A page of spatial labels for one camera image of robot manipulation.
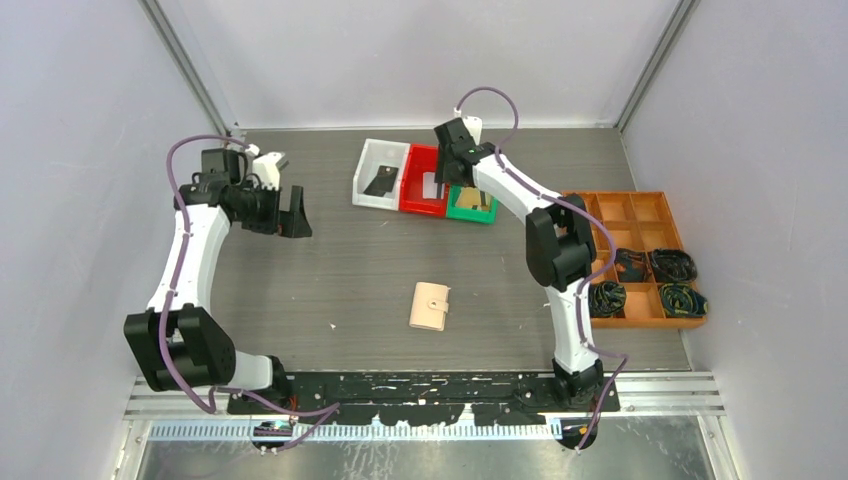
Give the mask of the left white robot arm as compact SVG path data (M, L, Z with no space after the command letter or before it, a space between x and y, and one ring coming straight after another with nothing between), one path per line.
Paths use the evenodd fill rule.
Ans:
M218 257L234 225L287 238L312 234L303 189L293 186L280 207L281 152L216 148L201 153L201 169L174 199L175 233L155 293L141 313L127 316L124 336L148 386L156 391L218 386L252 391L269 413L285 409L292 388L281 361L239 351L214 320L211 290Z

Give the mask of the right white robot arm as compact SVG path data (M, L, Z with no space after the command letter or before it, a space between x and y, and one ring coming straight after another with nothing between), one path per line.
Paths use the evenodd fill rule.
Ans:
M434 133L437 180L489 194L521 221L527 268L544 288L551 309L552 389L562 407L582 409L603 384L587 299L597 250L584 202L531 179L494 144L476 142L460 118L436 126Z

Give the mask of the white striped card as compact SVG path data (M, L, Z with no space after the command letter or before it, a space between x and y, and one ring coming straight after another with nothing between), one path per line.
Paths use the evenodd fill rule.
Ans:
M425 172L422 175L421 196L425 200L433 200L440 197L440 186L435 180L434 172Z

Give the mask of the black card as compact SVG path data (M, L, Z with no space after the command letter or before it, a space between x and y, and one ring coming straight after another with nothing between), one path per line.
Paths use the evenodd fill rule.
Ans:
M368 196L380 198L391 194L394 191L397 175L397 167L380 165L363 193Z

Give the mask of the green plastic bin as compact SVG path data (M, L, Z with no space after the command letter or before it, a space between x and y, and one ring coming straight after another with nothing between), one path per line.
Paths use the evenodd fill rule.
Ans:
M452 220L491 225L495 222L498 201L473 187L451 186L446 217Z

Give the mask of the red plastic bin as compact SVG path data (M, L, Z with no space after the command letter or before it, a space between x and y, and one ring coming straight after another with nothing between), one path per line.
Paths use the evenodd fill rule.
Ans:
M422 175L436 173L438 149L435 146L412 144L401 181L399 210L437 218L445 218L447 191L442 199L425 200L421 196Z

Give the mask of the white plastic bin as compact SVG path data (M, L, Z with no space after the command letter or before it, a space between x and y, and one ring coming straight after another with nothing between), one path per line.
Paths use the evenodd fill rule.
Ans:
M411 144L367 138L352 180L352 204L398 211Z

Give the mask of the orange compartment tray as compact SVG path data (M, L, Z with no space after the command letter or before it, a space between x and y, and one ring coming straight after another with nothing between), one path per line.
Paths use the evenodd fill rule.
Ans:
M596 226L590 312L595 328L694 329L706 323L708 302L662 192L583 191Z

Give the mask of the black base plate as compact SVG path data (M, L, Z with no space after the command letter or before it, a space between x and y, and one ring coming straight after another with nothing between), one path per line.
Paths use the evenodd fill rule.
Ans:
M292 372L286 380L229 402L230 414L268 414L266 399L298 414L336 405L331 424L448 426L463 413L476 426L541 425L549 414L616 411L605 380L574 390L552 372Z

